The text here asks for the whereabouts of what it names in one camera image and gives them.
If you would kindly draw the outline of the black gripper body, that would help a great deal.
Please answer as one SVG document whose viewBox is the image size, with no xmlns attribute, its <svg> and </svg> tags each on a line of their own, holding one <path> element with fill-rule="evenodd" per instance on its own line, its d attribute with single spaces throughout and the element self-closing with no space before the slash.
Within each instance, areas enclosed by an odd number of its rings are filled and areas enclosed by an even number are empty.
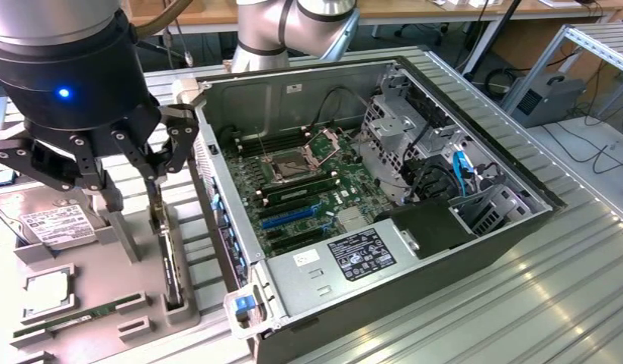
<svg viewBox="0 0 623 364">
<path fill-rule="evenodd" d="M 161 119 L 122 11 L 94 35 L 61 45 L 0 43 L 0 84 L 32 137 L 68 150 L 84 136 L 98 156 L 118 153 L 114 131 L 142 146 Z"/>
</svg>

